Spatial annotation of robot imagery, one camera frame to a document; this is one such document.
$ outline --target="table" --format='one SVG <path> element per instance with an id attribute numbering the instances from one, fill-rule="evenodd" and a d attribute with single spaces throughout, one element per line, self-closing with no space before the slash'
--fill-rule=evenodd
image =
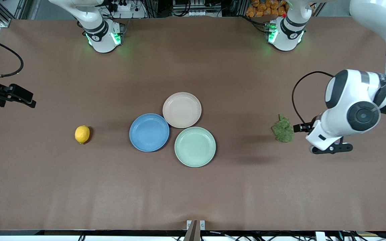
<path id="1" fill-rule="evenodd" d="M 295 82 L 311 71 L 383 72 L 385 44 L 351 18 L 312 18 L 302 43 L 279 52 L 241 18 L 132 20 L 124 45 L 100 54 L 75 21 L 13 20 L 0 41 L 25 61 L 1 79 L 34 93 L 35 109 L 0 108 L 0 229 L 179 229 L 206 220 L 225 230 L 386 230 L 386 116 L 346 137 L 350 153 L 313 155 L 304 133 L 274 140 L 278 114 L 300 121 Z M 17 59 L 0 48 L 0 73 Z M 325 110 L 329 78 L 296 90 L 299 112 Z M 215 137 L 215 158 L 183 166 L 180 129 L 153 153 L 128 130 L 185 91 L 202 103 L 196 126 Z M 93 128 L 79 145 L 77 126 Z"/>

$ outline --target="light green plate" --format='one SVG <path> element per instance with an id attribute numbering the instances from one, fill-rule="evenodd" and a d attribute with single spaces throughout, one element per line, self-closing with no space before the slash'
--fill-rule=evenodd
<path id="1" fill-rule="evenodd" d="M 205 166 L 213 159 L 215 150 L 215 139 L 204 128 L 187 128 L 175 140 L 175 154 L 186 166 Z"/>

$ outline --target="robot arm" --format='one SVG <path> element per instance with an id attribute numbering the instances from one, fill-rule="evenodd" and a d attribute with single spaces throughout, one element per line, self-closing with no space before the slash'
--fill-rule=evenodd
<path id="1" fill-rule="evenodd" d="M 309 3 L 323 3 L 331 0 L 290 0 L 290 9 L 285 17 L 277 17 L 270 22 L 267 29 L 272 32 L 267 35 L 270 44 L 282 51 L 293 50 L 302 41 L 305 26 L 312 16 Z"/>
<path id="2" fill-rule="evenodd" d="M 108 53 L 121 44 L 124 29 L 120 23 L 103 19 L 96 5 L 103 0 L 49 0 L 71 13 L 86 32 L 89 44 L 99 53 Z"/>
<path id="3" fill-rule="evenodd" d="M 352 17 L 379 34 L 386 42 L 386 0 L 352 0 Z M 328 83 L 325 94 L 327 110 L 316 116 L 306 139 L 321 151 L 331 153 L 333 143 L 343 136 L 365 133 L 386 114 L 386 73 L 343 70 Z"/>

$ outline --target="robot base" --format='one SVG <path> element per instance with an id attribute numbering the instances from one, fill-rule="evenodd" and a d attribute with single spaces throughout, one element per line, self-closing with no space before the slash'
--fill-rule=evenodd
<path id="1" fill-rule="evenodd" d="M 297 44 L 302 41 L 302 35 L 304 31 L 299 34 L 294 39 L 289 39 L 288 36 L 282 32 L 281 30 L 281 21 L 284 19 L 284 17 L 277 17 L 275 20 L 270 21 L 270 24 L 274 24 L 276 28 L 274 29 L 274 32 L 271 34 L 268 34 L 267 40 L 270 44 L 275 46 L 275 48 L 282 50 L 282 51 L 290 51 L 293 50 Z"/>
<path id="2" fill-rule="evenodd" d="M 96 42 L 93 39 L 89 39 L 89 44 L 99 53 L 108 53 L 111 52 L 115 47 L 121 45 L 124 37 L 124 25 L 116 23 L 113 20 L 106 19 L 108 23 L 109 30 L 106 35 L 104 35 L 101 41 Z"/>

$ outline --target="lemon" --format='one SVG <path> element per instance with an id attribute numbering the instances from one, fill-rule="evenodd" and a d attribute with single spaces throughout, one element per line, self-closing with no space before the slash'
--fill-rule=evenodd
<path id="1" fill-rule="evenodd" d="M 75 130 L 75 140 L 77 140 L 77 142 L 80 144 L 83 144 L 89 140 L 89 136 L 90 129 L 87 126 L 80 126 Z"/>

